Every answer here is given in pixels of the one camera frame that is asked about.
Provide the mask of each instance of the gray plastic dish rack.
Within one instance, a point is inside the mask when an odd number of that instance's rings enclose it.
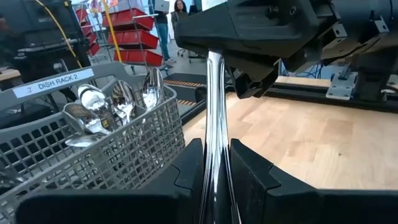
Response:
[[[102,89],[107,96],[111,96],[114,81],[128,82],[137,98],[134,119],[84,149],[65,145],[65,141],[76,133],[61,113],[1,129],[0,169],[8,175],[23,177],[26,181],[0,195],[0,224],[12,223],[19,203],[43,190],[142,187],[184,149],[176,92],[171,88],[165,86],[163,102],[153,110],[146,111],[141,96],[145,76],[129,76],[121,63],[95,65],[49,78],[73,75],[88,69],[92,69],[92,77],[68,82],[40,93],[18,98],[14,93],[15,88],[4,91],[0,93],[0,110],[68,86],[113,76],[114,79]]]

